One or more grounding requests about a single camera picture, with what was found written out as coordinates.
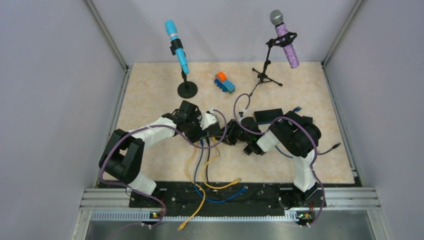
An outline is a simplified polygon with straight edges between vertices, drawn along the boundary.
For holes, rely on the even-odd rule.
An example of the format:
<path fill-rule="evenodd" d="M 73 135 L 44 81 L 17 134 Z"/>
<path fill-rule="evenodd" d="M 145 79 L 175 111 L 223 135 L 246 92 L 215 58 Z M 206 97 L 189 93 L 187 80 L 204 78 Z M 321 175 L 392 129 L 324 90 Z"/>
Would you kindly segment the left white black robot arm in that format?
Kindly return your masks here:
<path fill-rule="evenodd" d="M 144 151 L 178 134 L 195 143 L 220 130 L 219 119 L 213 109 L 201 112 L 186 100 L 172 113 L 165 113 L 156 121 L 136 130 L 116 129 L 106 144 L 99 160 L 99 168 L 121 183 L 141 192 L 141 200 L 149 207 L 160 202 L 157 184 L 141 171 Z"/>

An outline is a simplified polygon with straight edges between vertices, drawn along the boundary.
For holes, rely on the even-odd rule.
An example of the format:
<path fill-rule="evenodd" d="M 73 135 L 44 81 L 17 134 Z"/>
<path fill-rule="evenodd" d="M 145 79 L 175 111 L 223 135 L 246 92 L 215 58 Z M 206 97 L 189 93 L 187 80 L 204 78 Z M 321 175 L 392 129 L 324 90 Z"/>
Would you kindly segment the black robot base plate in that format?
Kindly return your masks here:
<path fill-rule="evenodd" d="M 296 190 L 292 183 L 242 182 L 225 189 L 201 190 L 188 181 L 159 181 L 153 192 L 155 199 L 132 193 L 122 187 L 130 198 L 130 208 L 161 208 L 167 217 L 282 217 L 299 208 L 297 218 L 311 218 L 327 206 L 319 186 L 306 193 Z"/>

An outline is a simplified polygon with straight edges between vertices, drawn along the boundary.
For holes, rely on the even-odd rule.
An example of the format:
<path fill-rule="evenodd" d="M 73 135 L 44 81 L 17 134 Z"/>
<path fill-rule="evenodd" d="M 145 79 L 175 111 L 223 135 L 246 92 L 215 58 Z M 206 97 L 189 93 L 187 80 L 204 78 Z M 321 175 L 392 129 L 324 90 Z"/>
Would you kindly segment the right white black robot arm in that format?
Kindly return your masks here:
<path fill-rule="evenodd" d="M 313 200 L 311 189 L 318 182 L 313 174 L 313 163 L 318 155 L 316 148 L 322 133 L 313 123 L 312 117 L 288 111 L 268 121 L 260 121 L 255 116 L 232 119 L 213 136 L 229 146 L 246 144 L 243 152 L 248 156 L 262 156 L 282 144 L 294 161 L 294 202 L 299 206 L 307 206 Z"/>

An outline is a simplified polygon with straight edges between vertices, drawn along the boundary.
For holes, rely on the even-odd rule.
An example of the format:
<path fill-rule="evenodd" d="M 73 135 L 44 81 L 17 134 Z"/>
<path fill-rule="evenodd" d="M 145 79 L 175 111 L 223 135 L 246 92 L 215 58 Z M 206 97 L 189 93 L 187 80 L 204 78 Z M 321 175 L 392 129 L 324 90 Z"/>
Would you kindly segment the small black ribbed network switch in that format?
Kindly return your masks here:
<path fill-rule="evenodd" d="M 270 124 L 274 119 L 283 116 L 284 112 L 281 108 L 259 110 L 253 112 L 253 117 L 258 125 Z"/>

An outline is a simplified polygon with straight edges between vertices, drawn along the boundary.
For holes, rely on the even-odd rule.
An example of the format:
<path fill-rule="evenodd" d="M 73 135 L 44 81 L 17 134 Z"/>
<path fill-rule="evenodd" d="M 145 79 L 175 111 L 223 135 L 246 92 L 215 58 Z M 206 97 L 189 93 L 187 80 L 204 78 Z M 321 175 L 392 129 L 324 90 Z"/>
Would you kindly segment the large black network switch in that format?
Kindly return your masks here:
<path fill-rule="evenodd" d="M 214 124 L 202 130 L 199 136 L 200 136 L 200 139 L 214 137 L 218 141 L 218 140 L 221 140 L 221 138 L 223 137 L 224 131 L 225 131 L 224 127 L 220 127 L 219 124 Z"/>

